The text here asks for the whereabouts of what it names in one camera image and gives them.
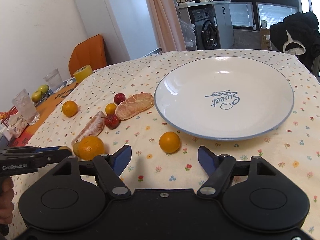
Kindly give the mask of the person's left hand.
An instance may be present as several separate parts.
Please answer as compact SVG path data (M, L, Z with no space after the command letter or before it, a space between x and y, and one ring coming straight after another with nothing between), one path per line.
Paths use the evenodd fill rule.
M1 224L11 224L13 218L14 204L12 203L15 195L13 191L14 183L11 177L6 178L2 183L0 200L0 221Z

